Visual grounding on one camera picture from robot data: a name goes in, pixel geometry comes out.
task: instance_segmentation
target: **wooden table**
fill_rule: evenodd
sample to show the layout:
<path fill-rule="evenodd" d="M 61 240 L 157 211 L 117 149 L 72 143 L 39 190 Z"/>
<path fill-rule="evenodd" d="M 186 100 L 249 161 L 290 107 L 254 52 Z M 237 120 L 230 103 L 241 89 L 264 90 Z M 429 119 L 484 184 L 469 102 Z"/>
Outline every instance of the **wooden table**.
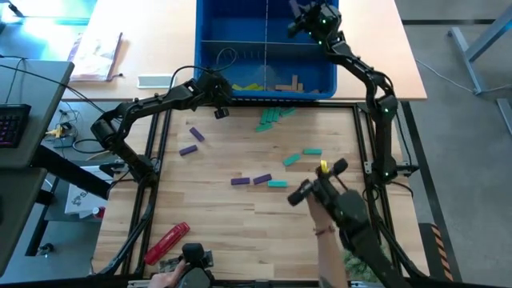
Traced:
<path fill-rule="evenodd" d="M 426 99 L 418 68 L 394 0 L 343 0 L 341 28 L 355 54 L 394 82 L 401 100 Z M 139 90 L 140 74 L 172 74 L 194 64 L 195 0 L 98 0 L 87 33 L 121 31 L 122 44 L 112 82 L 72 83 L 85 96 L 97 100 L 145 98 L 164 90 Z M 180 72 L 178 82 L 192 77 Z M 338 90 L 334 98 L 364 100 L 365 87 L 344 68 L 338 67 Z M 78 100 L 67 91 L 64 100 Z"/>
<path fill-rule="evenodd" d="M 286 196 L 305 178 L 314 178 L 320 158 L 332 164 L 344 157 L 349 168 L 342 179 L 349 187 L 363 190 L 352 111 L 300 108 L 296 115 L 282 118 L 272 130 L 262 133 L 254 131 L 262 108 L 231 108 L 230 114 L 215 120 L 211 108 L 173 111 L 150 247 L 175 224 L 187 222 L 190 232 L 164 258 L 177 257 L 186 242 L 200 242 L 213 251 L 212 271 L 218 279 L 318 278 L 316 238 L 307 206 L 301 203 L 291 207 Z M 140 154 L 146 146 L 149 125 L 150 118 L 140 119 L 126 139 Z M 189 132 L 192 126 L 205 136 L 204 142 L 199 143 Z M 364 133 L 369 143 L 367 130 Z M 180 149 L 193 144 L 198 145 L 197 152 L 179 155 Z M 284 167 L 284 158 L 306 147 L 321 147 L 323 155 L 303 155 L 300 161 Z M 393 154 L 397 161 L 402 159 L 395 130 Z M 287 180 L 289 187 L 230 184 L 231 178 L 267 173 L 274 179 Z M 406 183 L 404 178 L 397 180 Z M 94 254 L 95 270 L 105 267 L 126 240 L 136 187 L 132 182 L 121 182 L 110 193 Z M 428 274 L 410 193 L 399 186 L 388 186 L 388 199 L 398 242 Z M 137 261 L 138 249 L 136 245 L 132 263 Z M 145 272 L 148 275 L 157 270 L 156 266 L 147 266 Z"/>

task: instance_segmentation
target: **human hand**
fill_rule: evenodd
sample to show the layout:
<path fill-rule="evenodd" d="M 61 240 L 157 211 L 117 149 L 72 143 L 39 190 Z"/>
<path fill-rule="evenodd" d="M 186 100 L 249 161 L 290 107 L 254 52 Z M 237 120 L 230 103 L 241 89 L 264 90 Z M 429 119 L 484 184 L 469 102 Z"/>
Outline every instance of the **human hand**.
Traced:
<path fill-rule="evenodd" d="M 317 229 L 324 230 L 332 224 L 332 218 L 312 194 L 307 197 L 307 205 Z"/>
<path fill-rule="evenodd" d="M 173 272 L 153 275 L 148 288 L 174 288 L 182 277 L 184 269 L 185 260 L 181 260 Z"/>

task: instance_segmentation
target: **red object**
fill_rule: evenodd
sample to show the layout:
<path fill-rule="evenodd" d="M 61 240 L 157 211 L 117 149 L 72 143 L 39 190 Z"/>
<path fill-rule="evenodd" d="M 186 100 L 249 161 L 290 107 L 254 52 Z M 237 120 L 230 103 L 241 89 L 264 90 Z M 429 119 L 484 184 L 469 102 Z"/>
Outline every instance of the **red object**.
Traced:
<path fill-rule="evenodd" d="M 157 245 L 147 251 L 146 256 L 144 256 L 144 262 L 147 265 L 154 265 L 163 255 L 167 254 L 189 230 L 190 227 L 185 222 L 177 224 L 173 229 L 167 232 L 166 236 L 158 241 Z"/>
<path fill-rule="evenodd" d="M 93 216 L 95 218 L 103 219 L 103 216 L 105 216 L 105 207 L 93 208 Z"/>

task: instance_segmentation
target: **human arm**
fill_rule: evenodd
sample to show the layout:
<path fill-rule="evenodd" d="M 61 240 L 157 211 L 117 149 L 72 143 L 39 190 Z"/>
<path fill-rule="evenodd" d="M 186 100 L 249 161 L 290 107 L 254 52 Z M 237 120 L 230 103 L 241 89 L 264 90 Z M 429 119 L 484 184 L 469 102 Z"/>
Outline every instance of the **human arm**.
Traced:
<path fill-rule="evenodd" d="M 313 195 L 307 198 L 310 214 L 317 232 L 324 231 L 317 236 L 318 239 L 318 280 L 322 288 L 346 288 L 345 265 L 342 252 L 336 242 L 335 233 L 330 230 L 332 219 L 325 209 L 316 202 Z"/>
<path fill-rule="evenodd" d="M 181 260 L 174 272 L 155 274 L 148 288 L 174 288 L 179 283 L 185 269 L 185 261 Z"/>

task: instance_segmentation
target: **teal block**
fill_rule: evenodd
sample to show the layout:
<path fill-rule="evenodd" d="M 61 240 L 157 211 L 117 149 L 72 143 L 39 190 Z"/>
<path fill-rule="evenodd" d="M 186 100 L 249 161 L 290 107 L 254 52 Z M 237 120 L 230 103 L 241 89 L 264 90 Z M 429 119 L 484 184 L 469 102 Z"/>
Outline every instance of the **teal block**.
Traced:
<path fill-rule="evenodd" d="M 267 131 L 268 129 L 272 129 L 272 123 L 267 123 L 256 127 L 256 132 L 263 132 Z"/>
<path fill-rule="evenodd" d="M 269 187 L 273 187 L 273 188 L 287 188 L 288 187 L 288 182 L 287 181 L 284 181 L 284 180 L 270 180 L 268 181 L 268 185 Z"/>
<path fill-rule="evenodd" d="M 274 119 L 272 119 L 273 122 L 279 121 L 279 114 L 281 113 L 281 108 L 275 107 L 274 108 Z"/>
<path fill-rule="evenodd" d="M 295 163 L 296 161 L 298 161 L 299 159 L 301 158 L 301 155 L 299 154 L 293 154 L 291 156 L 289 156 L 287 159 L 285 159 L 282 164 L 284 164 L 285 166 L 290 166 L 292 165 L 293 163 Z"/>
<path fill-rule="evenodd" d="M 274 120 L 274 108 L 269 108 L 268 113 L 266 114 L 266 122 L 272 122 Z"/>
<path fill-rule="evenodd" d="M 266 115 L 269 113 L 269 110 L 268 109 L 264 109 L 263 110 L 263 115 L 262 115 L 262 119 L 260 120 L 260 124 L 265 124 L 266 123 Z"/>
<path fill-rule="evenodd" d="M 322 155 L 322 149 L 319 149 L 319 148 L 305 148 L 303 153 L 305 155 Z"/>
<path fill-rule="evenodd" d="M 295 108 L 289 108 L 288 110 L 284 110 L 283 112 L 281 112 L 281 116 L 283 117 L 291 116 L 293 114 L 295 114 Z"/>

